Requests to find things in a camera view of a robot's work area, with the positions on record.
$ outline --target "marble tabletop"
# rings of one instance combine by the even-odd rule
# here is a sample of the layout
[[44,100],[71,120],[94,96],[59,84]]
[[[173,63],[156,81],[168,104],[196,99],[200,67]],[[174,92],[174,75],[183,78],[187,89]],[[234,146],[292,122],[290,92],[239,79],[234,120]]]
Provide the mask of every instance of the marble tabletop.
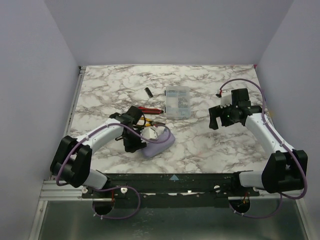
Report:
[[[267,156],[256,138],[240,123],[209,128],[208,109],[220,104],[215,96],[227,80],[245,78],[259,84],[252,65],[117,65],[88,66],[71,124],[71,136],[79,136],[106,121],[109,115],[126,112],[130,106],[164,109],[166,86],[190,88],[191,117],[167,119],[176,141],[163,153],[143,158],[140,152],[125,152],[122,141],[111,141],[92,156],[91,168],[103,173],[232,173],[263,170]],[[145,92],[148,87],[153,98]],[[261,95],[250,83],[234,81],[224,89],[248,88],[253,105]]]

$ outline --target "wire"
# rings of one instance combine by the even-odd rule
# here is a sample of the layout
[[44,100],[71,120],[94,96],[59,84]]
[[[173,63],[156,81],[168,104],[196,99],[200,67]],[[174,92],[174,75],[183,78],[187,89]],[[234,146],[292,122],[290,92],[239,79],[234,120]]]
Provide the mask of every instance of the wire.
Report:
[[246,203],[246,197],[247,197],[247,195],[248,195],[248,192],[245,192],[244,198],[243,198],[243,200],[242,200],[242,202],[243,202],[244,204]]
[[245,218],[249,218],[249,219],[266,219],[266,218],[269,218],[269,217],[272,217],[272,216],[276,215],[279,212],[279,210],[280,210],[280,208],[282,206],[282,203],[283,203],[283,197],[280,194],[280,202],[279,202],[279,205],[277,206],[277,208],[272,213],[270,213],[268,215],[265,215],[265,216],[253,216],[253,215],[248,215],[248,214],[244,214],[244,213],[238,212],[231,206],[231,204],[229,204],[229,207],[233,210],[234,214],[237,214],[237,215],[245,217]]
[[143,120],[144,120],[143,127],[145,128],[146,127],[146,123],[147,123],[147,119],[146,119],[146,116],[145,116],[144,113],[142,113],[142,116],[143,116]]
[[99,215],[96,213],[96,209],[95,209],[95,205],[92,204],[92,210],[94,212],[94,215],[93,216],[98,216],[100,218],[103,218],[103,219],[112,219],[112,220],[124,220],[124,219],[128,219],[128,218],[131,218],[133,215],[137,214],[137,212],[140,210],[140,205],[141,205],[141,197],[140,197],[140,194],[139,192],[131,187],[131,186],[115,186],[115,187],[111,187],[111,188],[107,188],[107,189],[95,189],[95,191],[97,192],[108,192],[108,191],[113,191],[113,190],[116,190],[116,189],[121,189],[121,188],[127,188],[127,189],[131,189],[132,191],[134,191],[134,193],[137,195],[138,197],[138,205],[136,206],[136,209],[129,215],[127,216],[120,216],[120,217],[116,217],[116,216],[106,216],[106,215]]
[[[91,138],[94,134],[100,132],[101,130],[105,129],[107,126],[106,125],[103,125],[101,127],[99,127],[98,129],[96,129],[95,131],[93,131],[92,133],[90,133],[87,138]],[[63,161],[61,167],[60,167],[60,170],[58,172],[58,174],[56,175],[56,178],[55,178],[55,183],[58,185],[58,186],[66,186],[68,185],[67,182],[65,183],[60,183],[60,177],[61,177],[61,174],[65,168],[65,166],[67,165],[67,162],[69,161],[70,157],[72,154],[74,154],[74,152],[76,151],[76,149],[83,143],[87,140],[87,138],[83,138],[82,140],[80,140],[72,149],[71,151],[69,152],[69,154],[66,156],[65,160]]]
[[251,83],[253,85],[255,85],[261,95],[262,95],[262,113],[261,113],[261,117],[262,117],[262,121],[264,123],[264,125],[266,126],[266,128],[270,131],[270,133],[274,136],[274,138],[279,142],[279,144],[281,144],[281,146],[290,154],[290,156],[292,157],[293,161],[295,162],[297,168],[299,169],[299,172],[302,176],[302,180],[303,180],[303,191],[302,193],[299,195],[299,196],[290,196],[290,195],[287,195],[285,193],[282,193],[280,192],[280,194],[288,199],[294,199],[294,200],[298,200],[298,199],[302,199],[306,193],[307,193],[307,190],[308,190],[308,183],[307,183],[307,178],[306,178],[306,175],[305,175],[305,172],[304,170],[302,169],[297,157],[294,155],[294,153],[292,152],[292,150],[285,144],[282,142],[282,140],[278,137],[278,135],[273,131],[273,129],[271,128],[271,126],[269,125],[269,123],[267,122],[266,120],[266,117],[265,117],[265,112],[266,112],[266,96],[265,96],[265,93],[264,91],[261,89],[261,87],[256,84],[255,82],[251,81],[251,80],[248,80],[248,79],[245,79],[245,78],[235,78],[235,79],[231,79],[231,80],[228,80],[226,81],[224,84],[222,84],[222,86],[220,87],[220,91],[222,91],[222,88],[228,84],[228,83],[231,83],[231,82],[234,82],[234,81],[245,81],[245,82],[248,82],[248,83]]

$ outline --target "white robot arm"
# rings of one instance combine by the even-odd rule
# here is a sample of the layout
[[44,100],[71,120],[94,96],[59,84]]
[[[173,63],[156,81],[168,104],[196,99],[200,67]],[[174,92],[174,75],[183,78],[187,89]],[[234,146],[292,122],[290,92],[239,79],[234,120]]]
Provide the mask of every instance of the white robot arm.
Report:
[[133,132],[140,134],[140,130],[134,129],[134,125],[138,123],[142,114],[140,109],[132,106],[124,114],[117,112],[112,114],[104,124],[84,135],[76,138],[65,136],[59,144],[50,171],[58,179],[61,178],[75,188],[83,185],[102,189],[108,178],[90,168],[92,155],[118,137],[123,138],[126,152],[134,153],[138,149],[145,148],[147,144],[133,134]]
[[238,173],[239,184],[242,187],[255,187],[269,193],[299,190],[304,187],[302,175],[288,151],[291,151],[297,158],[304,174],[307,170],[307,154],[303,150],[295,150],[293,146],[286,143],[268,121],[267,116],[264,115],[265,121],[263,120],[262,108],[251,106],[248,89],[235,89],[231,93],[224,94],[221,104],[209,108],[209,113],[211,129],[218,129],[216,120],[218,117],[224,127],[242,123],[253,133],[264,151],[270,156],[263,171]]

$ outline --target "gray wall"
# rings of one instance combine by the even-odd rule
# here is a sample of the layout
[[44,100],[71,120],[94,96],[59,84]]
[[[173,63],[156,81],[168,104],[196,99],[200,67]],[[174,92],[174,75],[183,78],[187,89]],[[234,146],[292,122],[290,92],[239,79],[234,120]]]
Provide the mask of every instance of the gray wall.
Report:
[[43,0],[0,3],[0,239],[27,239],[78,66]]
[[309,213],[320,236],[320,1],[295,0],[258,63],[274,124],[307,152]]
[[256,64],[292,0],[45,0],[79,65]]

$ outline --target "purple cable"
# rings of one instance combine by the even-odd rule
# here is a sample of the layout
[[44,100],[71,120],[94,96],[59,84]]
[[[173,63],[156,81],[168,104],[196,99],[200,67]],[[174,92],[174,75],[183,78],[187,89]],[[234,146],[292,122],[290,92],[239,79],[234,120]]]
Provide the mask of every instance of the purple cable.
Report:
[[283,203],[283,199],[282,199],[282,195],[280,194],[280,202],[279,202],[278,207],[277,207],[272,213],[270,213],[270,214],[268,214],[268,215],[265,215],[265,216],[253,216],[253,215],[248,215],[248,214],[242,214],[242,213],[236,211],[236,210],[231,206],[231,204],[229,204],[229,207],[233,210],[233,212],[234,212],[235,214],[238,214],[238,215],[240,215],[240,216],[242,216],[242,217],[245,217],[245,218],[249,218],[249,219],[266,219],[266,218],[272,217],[273,215],[276,215],[276,214],[279,212],[279,210],[280,210],[280,208],[281,208],[281,206],[282,206],[282,203]]
[[130,132],[132,132],[134,135],[136,135],[137,137],[149,142],[149,143],[153,143],[153,144],[163,144],[165,143],[166,141],[168,141],[168,139],[170,138],[171,136],[171,131],[170,131],[170,128],[168,128],[166,125],[163,125],[163,124],[156,124],[155,126],[162,126],[164,127],[165,129],[167,129],[169,131],[169,134],[168,134],[168,137],[165,139],[165,140],[162,140],[162,141],[157,141],[157,140],[150,140],[150,139],[147,139],[143,136],[141,136],[139,133],[136,133],[134,130],[132,130],[130,127],[126,126],[126,125],[123,125],[121,123],[110,123],[109,126],[115,126],[115,125],[118,125],[118,126],[121,126],[121,127],[124,127],[125,129],[128,129]]
[[138,205],[136,206],[136,209],[133,211],[133,213],[129,214],[128,216],[106,216],[106,215],[99,215],[96,213],[96,209],[95,209],[95,205],[92,205],[92,210],[94,211],[94,214],[97,215],[100,218],[104,218],[104,219],[112,219],[112,220],[124,220],[124,219],[128,219],[131,218],[133,215],[135,215],[139,209],[140,209],[140,205],[141,205],[141,198],[140,198],[140,194],[139,192],[131,187],[131,186],[115,186],[115,187],[111,187],[111,188],[107,188],[107,189],[94,189],[97,192],[108,192],[108,191],[112,191],[112,190],[116,190],[116,189],[121,189],[121,188],[127,188],[127,189],[131,189],[135,192],[135,194],[138,197]]
[[107,126],[106,125],[103,125],[101,127],[99,127],[98,129],[96,129],[95,131],[93,131],[92,133],[90,133],[87,137],[85,137],[84,139],[80,140],[73,148],[72,150],[69,152],[69,154],[66,156],[65,160],[63,161],[61,167],[60,167],[60,170],[58,172],[58,174],[56,175],[56,178],[55,178],[55,183],[58,185],[58,186],[66,186],[68,185],[68,183],[60,183],[60,177],[61,177],[61,174],[67,164],[67,162],[69,161],[70,157],[72,154],[74,154],[74,152],[76,151],[76,149],[84,142],[86,141],[88,138],[91,138],[93,135],[95,135],[96,133],[100,132],[101,130],[105,129]]

